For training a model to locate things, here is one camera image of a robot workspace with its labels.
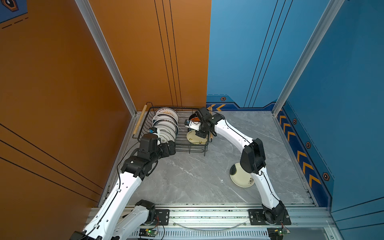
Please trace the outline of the black wire dish rack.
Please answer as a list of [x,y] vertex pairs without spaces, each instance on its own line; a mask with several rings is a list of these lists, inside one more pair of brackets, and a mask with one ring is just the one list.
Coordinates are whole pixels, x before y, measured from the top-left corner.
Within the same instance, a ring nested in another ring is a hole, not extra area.
[[157,134],[161,143],[173,141],[177,152],[203,153],[208,150],[210,134],[201,141],[190,142],[192,129],[185,125],[190,117],[194,118],[199,108],[144,107],[134,130],[134,139],[138,141],[145,134]]

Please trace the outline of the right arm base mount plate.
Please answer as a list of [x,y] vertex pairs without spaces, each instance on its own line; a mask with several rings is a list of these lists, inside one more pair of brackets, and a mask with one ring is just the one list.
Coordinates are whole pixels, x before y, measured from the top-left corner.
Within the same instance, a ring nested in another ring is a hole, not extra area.
[[252,226],[290,226],[292,224],[289,212],[283,210],[280,214],[266,213],[262,209],[249,209],[249,220]]

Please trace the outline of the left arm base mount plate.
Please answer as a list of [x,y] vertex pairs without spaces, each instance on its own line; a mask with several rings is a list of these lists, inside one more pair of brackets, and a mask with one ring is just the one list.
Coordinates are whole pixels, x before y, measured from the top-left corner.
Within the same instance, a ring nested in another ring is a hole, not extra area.
[[170,219],[169,209],[150,210],[147,220],[141,226],[155,226],[157,224],[167,226]]

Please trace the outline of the cream plate black floral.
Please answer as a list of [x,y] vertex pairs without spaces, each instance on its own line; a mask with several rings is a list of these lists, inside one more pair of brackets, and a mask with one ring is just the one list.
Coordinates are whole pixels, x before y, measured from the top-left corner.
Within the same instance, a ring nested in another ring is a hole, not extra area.
[[255,183],[251,174],[247,173],[240,163],[236,163],[231,167],[230,178],[235,185],[241,188],[249,188]]

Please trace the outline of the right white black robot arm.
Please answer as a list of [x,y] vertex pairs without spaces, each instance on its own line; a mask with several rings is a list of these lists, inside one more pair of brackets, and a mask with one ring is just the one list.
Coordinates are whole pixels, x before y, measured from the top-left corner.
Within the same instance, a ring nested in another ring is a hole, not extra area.
[[267,225],[291,225],[291,218],[284,203],[278,198],[266,168],[266,154],[264,144],[259,138],[252,139],[243,134],[231,124],[224,115],[211,114],[206,108],[195,112],[199,120],[185,121],[186,127],[196,131],[200,138],[206,138],[208,133],[215,137],[220,135],[232,143],[240,152],[240,161],[230,170],[232,181],[239,186],[241,182],[252,186],[256,185],[262,200],[262,219]]

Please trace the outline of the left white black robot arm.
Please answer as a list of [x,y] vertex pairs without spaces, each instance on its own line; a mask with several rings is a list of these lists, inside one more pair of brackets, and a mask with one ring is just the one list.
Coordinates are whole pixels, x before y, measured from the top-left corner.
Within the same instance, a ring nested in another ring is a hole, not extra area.
[[147,147],[140,141],[140,147],[132,151],[120,170],[115,184],[105,203],[82,232],[75,231],[71,240],[127,240],[143,224],[151,224],[155,219],[155,204],[141,200],[122,220],[120,217],[130,198],[145,177],[149,176],[160,159],[176,153],[174,141]]

